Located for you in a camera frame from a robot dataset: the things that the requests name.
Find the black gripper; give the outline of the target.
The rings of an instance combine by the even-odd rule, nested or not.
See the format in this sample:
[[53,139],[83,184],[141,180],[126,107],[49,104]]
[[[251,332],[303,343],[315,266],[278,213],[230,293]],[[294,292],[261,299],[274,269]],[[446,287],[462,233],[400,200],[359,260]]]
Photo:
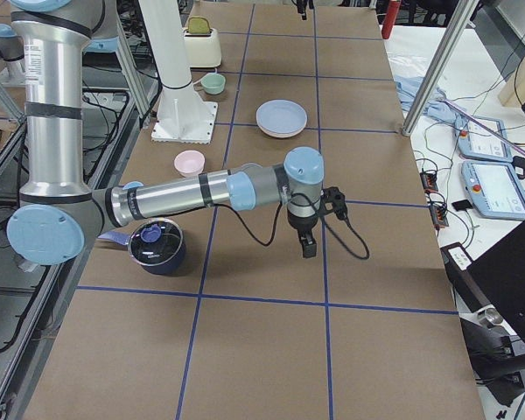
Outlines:
[[297,231],[303,258],[315,257],[317,255],[317,243],[313,237],[312,230],[317,225],[319,217],[316,214],[301,217],[294,213],[288,213],[287,219],[290,226]]
[[307,19],[306,7],[308,6],[308,0],[295,0],[294,4],[298,7],[298,13],[303,20]]

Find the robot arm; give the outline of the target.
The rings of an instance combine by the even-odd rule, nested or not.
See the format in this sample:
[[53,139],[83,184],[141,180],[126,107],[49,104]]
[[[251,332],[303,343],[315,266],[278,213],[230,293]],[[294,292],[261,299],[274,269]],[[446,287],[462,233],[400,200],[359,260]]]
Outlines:
[[82,57],[94,40],[117,46],[113,1],[15,1],[11,23],[24,42],[29,178],[6,233],[13,250],[40,265],[65,263],[132,221],[228,203],[236,211],[287,207],[304,256],[322,210],[324,161],[310,147],[281,164],[245,164],[169,183],[94,190],[83,178]]

